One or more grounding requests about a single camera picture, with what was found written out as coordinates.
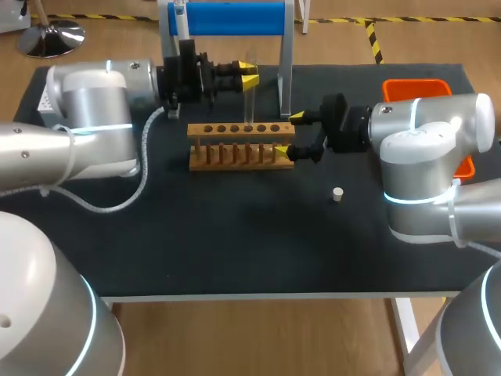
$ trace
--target yellow black tape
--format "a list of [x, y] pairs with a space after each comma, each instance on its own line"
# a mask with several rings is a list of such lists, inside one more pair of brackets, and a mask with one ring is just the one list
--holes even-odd
[[376, 39], [376, 31], [374, 31], [374, 22], [366, 21], [366, 31], [376, 64], [384, 64], [383, 54], [381, 53], [381, 48]]
[[[32, 18], [38, 18], [37, 14], [32, 14]], [[127, 20], [127, 21], [144, 21], [158, 22], [156, 18], [144, 16], [120, 16], [113, 14], [48, 14], [51, 19], [88, 19], [88, 20]], [[295, 20], [296, 24], [302, 24], [303, 21]], [[501, 22], [501, 17], [341, 17], [341, 18], [314, 18], [310, 19], [310, 24], [338, 24], [338, 23], [359, 23], [365, 22]]]
[[[126, 20], [126, 21], [143, 21], [143, 22], [158, 22], [158, 19], [144, 16], [117, 16], [113, 14], [48, 14], [48, 18], [56, 20]], [[32, 14], [31, 18], [38, 18], [38, 14]]]
[[501, 17], [341, 17], [341, 18], [314, 18], [310, 24], [336, 24], [336, 23], [359, 23], [365, 22], [501, 22]]

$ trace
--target chair base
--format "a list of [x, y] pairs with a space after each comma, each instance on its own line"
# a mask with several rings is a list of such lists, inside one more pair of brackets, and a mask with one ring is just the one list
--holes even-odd
[[17, 48], [26, 56], [49, 58], [73, 51], [84, 40], [85, 30], [78, 23], [56, 20], [48, 26], [39, 24], [26, 29]]

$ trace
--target black tabletop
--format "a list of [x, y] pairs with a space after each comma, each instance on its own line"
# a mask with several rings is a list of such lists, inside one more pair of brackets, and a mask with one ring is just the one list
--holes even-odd
[[[388, 78], [442, 78], [454, 93], [472, 92], [458, 65], [295, 67], [292, 111], [317, 108], [343, 92], [350, 104], [382, 101]], [[41, 124], [36, 112], [45, 84], [37, 70], [16, 121]], [[278, 121], [276, 69], [261, 69], [256, 121]], [[293, 170], [189, 172], [190, 122], [242, 121], [241, 96], [182, 106], [179, 121], [158, 119], [149, 141], [151, 178], [131, 207], [110, 215], [84, 210], [51, 193], [22, 193], [0, 210], [33, 222], [102, 296], [458, 291], [494, 259], [453, 244], [411, 245], [388, 230], [380, 168], [373, 153], [327, 152]], [[135, 124], [140, 133], [141, 119]], [[308, 143], [317, 128], [298, 129]], [[474, 157], [473, 181], [499, 177], [496, 144]], [[93, 204], [128, 198], [138, 179], [65, 183]], [[332, 189], [344, 189], [335, 204]]]

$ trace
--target blue bar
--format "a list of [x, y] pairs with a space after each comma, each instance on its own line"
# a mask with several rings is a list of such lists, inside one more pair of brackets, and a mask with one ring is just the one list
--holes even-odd
[[[283, 35], [283, 2], [188, 2], [190, 35]], [[169, 31], [177, 35], [174, 4], [168, 4]]]

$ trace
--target wooden floor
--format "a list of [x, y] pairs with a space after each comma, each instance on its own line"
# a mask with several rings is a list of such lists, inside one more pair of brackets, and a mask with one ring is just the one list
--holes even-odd
[[[48, 13], [157, 17], [156, 2], [45, 0]], [[496, 0], [312, 0], [312, 18], [337, 16], [497, 16]], [[16, 51], [19, 33], [0, 34], [0, 121], [10, 121], [36, 67], [82, 60], [145, 58], [160, 62], [154, 24], [82, 20], [87, 40], [54, 60]], [[379, 23], [386, 63], [463, 63], [474, 87], [495, 101], [501, 119], [501, 24]], [[243, 59], [254, 48], [261, 64], [278, 61], [277, 38], [198, 38], [214, 61]], [[371, 64], [363, 27], [313, 24], [296, 34], [295, 64]], [[421, 330], [441, 305], [413, 299]], [[397, 375], [402, 374], [385, 301], [190, 302], [127, 304], [120, 320], [127, 342], [126, 376]], [[440, 374], [434, 367], [429, 375]]]

